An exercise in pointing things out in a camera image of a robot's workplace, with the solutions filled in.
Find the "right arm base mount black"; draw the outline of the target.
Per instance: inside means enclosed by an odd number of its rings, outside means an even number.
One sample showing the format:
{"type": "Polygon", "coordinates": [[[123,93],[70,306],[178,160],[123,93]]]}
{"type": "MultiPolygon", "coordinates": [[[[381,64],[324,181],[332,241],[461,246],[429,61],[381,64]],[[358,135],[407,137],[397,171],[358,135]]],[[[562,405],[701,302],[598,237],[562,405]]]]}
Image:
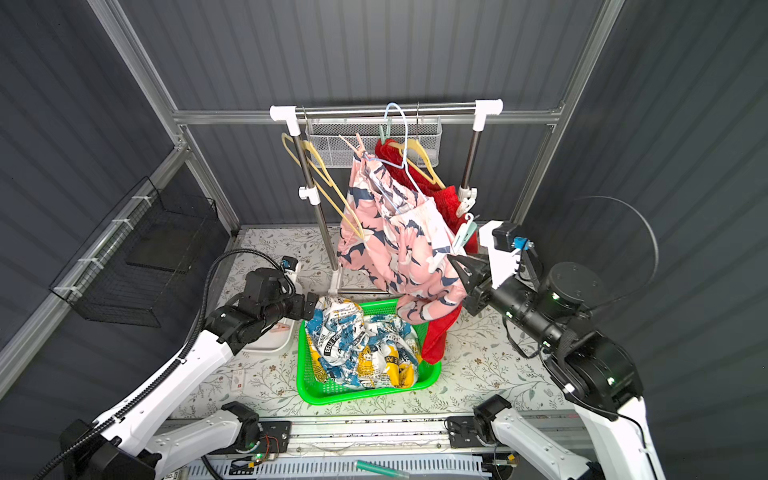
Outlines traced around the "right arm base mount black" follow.
{"type": "Polygon", "coordinates": [[[453,449],[485,446],[478,436],[473,416],[449,416],[444,421],[449,443],[453,449]]]}

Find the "pink clothespin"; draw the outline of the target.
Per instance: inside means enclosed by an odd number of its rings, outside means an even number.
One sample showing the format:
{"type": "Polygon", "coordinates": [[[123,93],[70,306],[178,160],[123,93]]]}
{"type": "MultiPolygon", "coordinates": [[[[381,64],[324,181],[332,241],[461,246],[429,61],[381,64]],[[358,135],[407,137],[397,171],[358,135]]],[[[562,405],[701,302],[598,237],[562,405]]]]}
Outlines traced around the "pink clothespin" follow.
{"type": "Polygon", "coordinates": [[[289,334],[291,330],[290,325],[278,322],[269,330],[269,334],[289,334]]]}

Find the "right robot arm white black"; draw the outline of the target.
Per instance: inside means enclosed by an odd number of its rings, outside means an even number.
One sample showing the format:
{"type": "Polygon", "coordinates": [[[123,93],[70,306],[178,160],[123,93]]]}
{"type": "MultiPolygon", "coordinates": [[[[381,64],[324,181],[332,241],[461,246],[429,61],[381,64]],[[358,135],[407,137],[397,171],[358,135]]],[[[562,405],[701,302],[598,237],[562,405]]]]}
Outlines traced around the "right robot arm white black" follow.
{"type": "Polygon", "coordinates": [[[509,447],[548,479],[664,478],[636,365],[623,347],[588,325],[602,294],[599,277],[585,266],[560,262],[532,290],[515,277],[493,286],[487,260],[453,255],[450,262],[468,293],[468,312],[491,307],[504,325],[536,342],[535,358],[573,404],[596,458],[562,447],[500,395],[473,409],[478,440],[509,447]]]}

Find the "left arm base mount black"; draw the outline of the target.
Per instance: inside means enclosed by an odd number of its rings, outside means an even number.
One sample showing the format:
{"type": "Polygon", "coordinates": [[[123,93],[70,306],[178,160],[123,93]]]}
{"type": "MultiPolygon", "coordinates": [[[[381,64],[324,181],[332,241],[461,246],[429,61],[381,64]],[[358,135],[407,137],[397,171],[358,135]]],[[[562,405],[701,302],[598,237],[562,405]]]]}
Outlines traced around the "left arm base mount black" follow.
{"type": "Polygon", "coordinates": [[[244,454],[280,455],[287,452],[292,431],[290,421],[261,421],[258,433],[245,441],[239,452],[244,454]]]}

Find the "yellow hanger of printed shorts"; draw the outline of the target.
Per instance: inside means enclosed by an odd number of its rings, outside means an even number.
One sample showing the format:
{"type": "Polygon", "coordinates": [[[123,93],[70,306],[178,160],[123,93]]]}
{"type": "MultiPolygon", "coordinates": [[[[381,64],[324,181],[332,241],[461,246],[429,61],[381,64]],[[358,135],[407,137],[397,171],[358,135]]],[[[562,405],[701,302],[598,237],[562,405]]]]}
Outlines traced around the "yellow hanger of printed shorts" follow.
{"type": "Polygon", "coordinates": [[[299,116],[296,106],[272,106],[272,120],[284,123],[287,133],[281,135],[284,150],[294,163],[301,169],[307,167],[313,184],[299,189],[301,200],[308,201],[313,206],[319,206],[322,200],[340,215],[345,225],[359,240],[365,239],[361,220],[351,206],[349,198],[343,194],[338,184],[328,171],[326,163],[314,144],[302,138],[299,116]]]}

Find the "pink navy patterned shorts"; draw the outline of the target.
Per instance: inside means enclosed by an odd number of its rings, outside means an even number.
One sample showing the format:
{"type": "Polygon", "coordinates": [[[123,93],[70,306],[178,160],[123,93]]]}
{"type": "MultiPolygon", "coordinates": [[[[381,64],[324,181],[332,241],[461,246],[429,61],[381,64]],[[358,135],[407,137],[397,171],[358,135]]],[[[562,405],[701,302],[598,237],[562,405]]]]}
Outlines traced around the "pink navy patterned shorts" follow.
{"type": "Polygon", "coordinates": [[[341,267],[365,273],[373,285],[398,296],[397,312],[411,324],[460,310],[467,292],[449,261],[455,235],[433,199],[398,182],[380,159],[353,152],[344,213],[359,221],[341,226],[341,267]]]}

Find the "light blue wire hanger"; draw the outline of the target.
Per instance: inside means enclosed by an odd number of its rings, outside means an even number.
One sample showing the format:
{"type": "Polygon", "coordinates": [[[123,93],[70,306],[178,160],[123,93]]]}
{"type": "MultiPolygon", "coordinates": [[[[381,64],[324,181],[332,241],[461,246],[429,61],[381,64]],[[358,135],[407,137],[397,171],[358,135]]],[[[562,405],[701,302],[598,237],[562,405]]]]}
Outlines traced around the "light blue wire hanger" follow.
{"type": "Polygon", "coordinates": [[[404,127],[404,138],[402,142],[396,142],[391,144],[391,147],[395,148],[400,154],[400,160],[398,162],[382,159],[381,163],[388,167],[388,171],[393,173],[395,170],[399,171],[399,174],[394,176],[394,180],[403,188],[408,188],[415,194],[431,197],[435,185],[434,171],[431,164],[431,159],[427,153],[427,150],[421,145],[418,140],[411,140],[409,138],[409,124],[406,115],[399,104],[396,102],[389,102],[384,110],[383,118],[387,122],[387,128],[390,128],[391,120],[390,111],[395,110],[402,119],[404,127]],[[428,174],[425,174],[423,170],[410,158],[410,151],[412,147],[415,148],[417,158],[422,160],[428,174]],[[429,187],[422,189],[422,184],[413,175],[413,171],[420,174],[422,178],[426,180],[429,187]]]}

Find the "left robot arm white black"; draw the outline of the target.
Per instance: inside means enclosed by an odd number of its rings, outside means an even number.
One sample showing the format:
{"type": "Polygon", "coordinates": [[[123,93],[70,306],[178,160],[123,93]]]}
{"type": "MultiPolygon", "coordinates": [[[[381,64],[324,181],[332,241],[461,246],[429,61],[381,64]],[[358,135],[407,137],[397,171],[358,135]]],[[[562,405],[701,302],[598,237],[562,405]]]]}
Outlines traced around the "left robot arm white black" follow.
{"type": "Polygon", "coordinates": [[[171,432],[158,430],[203,380],[281,320],[311,319],[318,299],[296,291],[278,269],[250,272],[244,294],[212,311],[200,331],[140,387],[92,424],[76,421],[62,433],[65,478],[162,479],[219,449],[262,452],[259,416],[238,401],[171,432]]]}

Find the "blue yellow white printed shorts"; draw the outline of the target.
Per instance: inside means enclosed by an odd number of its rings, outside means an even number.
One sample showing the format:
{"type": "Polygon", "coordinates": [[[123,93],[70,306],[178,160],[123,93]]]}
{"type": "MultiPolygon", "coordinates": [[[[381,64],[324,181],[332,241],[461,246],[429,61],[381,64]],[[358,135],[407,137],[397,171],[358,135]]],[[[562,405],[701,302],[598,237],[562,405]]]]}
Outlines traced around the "blue yellow white printed shorts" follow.
{"type": "Polygon", "coordinates": [[[418,334],[395,313],[366,313],[350,300],[323,297],[305,335],[313,375],[323,384],[406,389],[419,380],[418,334]]]}

